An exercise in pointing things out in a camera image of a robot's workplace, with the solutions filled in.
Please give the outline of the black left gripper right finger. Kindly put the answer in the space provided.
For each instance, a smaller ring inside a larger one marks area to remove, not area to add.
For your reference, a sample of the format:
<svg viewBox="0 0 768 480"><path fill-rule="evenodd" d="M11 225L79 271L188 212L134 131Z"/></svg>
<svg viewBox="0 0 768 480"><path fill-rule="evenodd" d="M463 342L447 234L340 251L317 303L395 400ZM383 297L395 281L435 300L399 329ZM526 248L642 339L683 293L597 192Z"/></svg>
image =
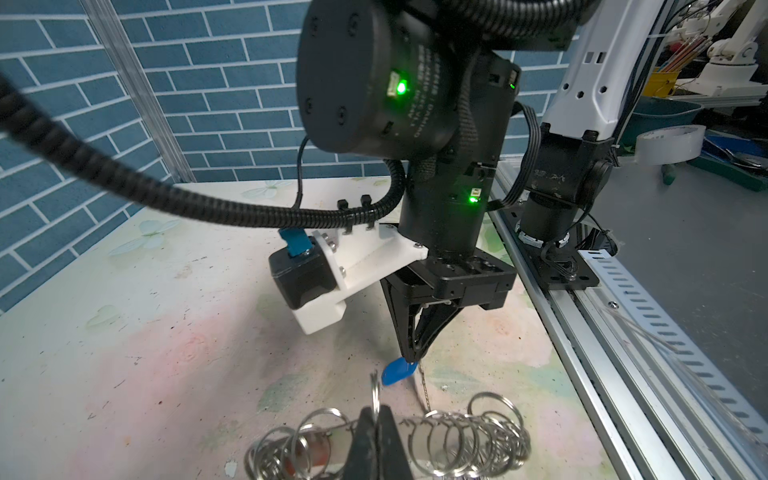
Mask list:
<svg viewBox="0 0 768 480"><path fill-rule="evenodd" d="M409 460L391 409L382 405L376 416L379 480L413 480Z"/></svg>

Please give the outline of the large metal keyring band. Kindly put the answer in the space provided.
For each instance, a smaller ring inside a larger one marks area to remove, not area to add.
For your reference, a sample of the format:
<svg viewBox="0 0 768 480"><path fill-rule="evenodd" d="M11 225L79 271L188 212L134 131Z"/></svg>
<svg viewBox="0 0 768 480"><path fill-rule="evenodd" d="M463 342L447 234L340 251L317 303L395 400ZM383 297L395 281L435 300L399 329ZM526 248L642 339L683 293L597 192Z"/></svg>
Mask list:
<svg viewBox="0 0 768 480"><path fill-rule="evenodd" d="M251 443L243 469L250 479L497 479L531 454L523 415L498 393L478 392L459 411L401 416L372 379L357 417L326 407L274 427Z"/></svg>

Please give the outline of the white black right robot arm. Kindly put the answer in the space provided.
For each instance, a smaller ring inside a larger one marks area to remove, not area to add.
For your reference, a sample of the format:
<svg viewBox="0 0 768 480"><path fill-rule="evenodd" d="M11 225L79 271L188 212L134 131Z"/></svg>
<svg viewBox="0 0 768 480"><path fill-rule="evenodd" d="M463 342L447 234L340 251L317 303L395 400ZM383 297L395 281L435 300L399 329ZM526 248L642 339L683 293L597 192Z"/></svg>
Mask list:
<svg viewBox="0 0 768 480"><path fill-rule="evenodd" d="M206 223L275 228L270 269L302 330L338 322L380 282L402 359L415 364L459 312L500 308L515 270L476 247L483 216L524 191L547 254L608 175L622 92L659 1L314 1L296 57L296 103L322 151L381 159L378 201L334 210L223 200L161 183L89 146L12 83L1 127L76 177Z"/></svg>

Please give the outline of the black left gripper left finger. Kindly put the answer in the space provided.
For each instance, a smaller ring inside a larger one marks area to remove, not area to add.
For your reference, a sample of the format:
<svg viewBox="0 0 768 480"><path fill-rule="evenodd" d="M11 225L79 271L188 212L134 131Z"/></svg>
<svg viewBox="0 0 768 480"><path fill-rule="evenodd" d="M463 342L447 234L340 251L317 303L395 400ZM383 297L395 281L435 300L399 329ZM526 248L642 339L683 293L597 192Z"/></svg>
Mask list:
<svg viewBox="0 0 768 480"><path fill-rule="evenodd" d="M342 470L343 480L379 478L377 423L371 407L361 410Z"/></svg>

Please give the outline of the red tagged key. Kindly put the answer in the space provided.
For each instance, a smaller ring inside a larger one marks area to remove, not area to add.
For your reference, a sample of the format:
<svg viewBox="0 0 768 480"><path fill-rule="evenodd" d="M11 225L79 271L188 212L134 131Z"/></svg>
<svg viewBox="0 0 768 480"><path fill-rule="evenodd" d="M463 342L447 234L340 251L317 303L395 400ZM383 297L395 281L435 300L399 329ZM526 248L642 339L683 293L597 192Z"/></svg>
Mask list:
<svg viewBox="0 0 768 480"><path fill-rule="evenodd" d="M313 479L329 472L331 447L328 441L296 441L284 456L284 471L294 479Z"/></svg>

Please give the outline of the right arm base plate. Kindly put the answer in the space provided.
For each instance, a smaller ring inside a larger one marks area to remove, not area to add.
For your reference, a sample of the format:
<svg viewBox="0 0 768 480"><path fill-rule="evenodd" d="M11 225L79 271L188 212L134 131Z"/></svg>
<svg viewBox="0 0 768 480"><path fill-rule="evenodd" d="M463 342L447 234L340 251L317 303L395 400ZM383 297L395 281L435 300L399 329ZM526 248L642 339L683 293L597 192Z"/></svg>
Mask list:
<svg viewBox="0 0 768 480"><path fill-rule="evenodd" d="M598 224L582 230L591 216L574 205L553 208L524 202L501 211L514 243L543 290L581 291L600 280L582 254L604 250L614 256L619 247L612 232Z"/></svg>

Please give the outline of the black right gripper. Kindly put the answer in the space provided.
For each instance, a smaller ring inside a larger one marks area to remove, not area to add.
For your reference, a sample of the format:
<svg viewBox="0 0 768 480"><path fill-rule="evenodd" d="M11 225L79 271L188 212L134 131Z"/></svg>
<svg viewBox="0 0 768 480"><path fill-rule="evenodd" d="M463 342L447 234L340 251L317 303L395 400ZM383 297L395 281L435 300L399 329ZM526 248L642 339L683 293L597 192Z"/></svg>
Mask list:
<svg viewBox="0 0 768 480"><path fill-rule="evenodd" d="M429 256L385 277L381 286L402 358L418 363L463 308L501 307L516 277L512 265L479 248L464 258Z"/></svg>

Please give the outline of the blue tagged key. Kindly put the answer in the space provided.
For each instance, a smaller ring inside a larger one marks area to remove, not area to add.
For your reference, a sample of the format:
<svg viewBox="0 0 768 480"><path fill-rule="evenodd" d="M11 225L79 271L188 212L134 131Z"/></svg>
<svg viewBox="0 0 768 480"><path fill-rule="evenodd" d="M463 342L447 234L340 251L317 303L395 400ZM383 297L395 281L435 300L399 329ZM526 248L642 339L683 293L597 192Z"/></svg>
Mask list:
<svg viewBox="0 0 768 480"><path fill-rule="evenodd" d="M380 381L386 387L410 381L414 385L423 413L432 410L425 372L420 363L409 363L405 358L398 358L384 368Z"/></svg>

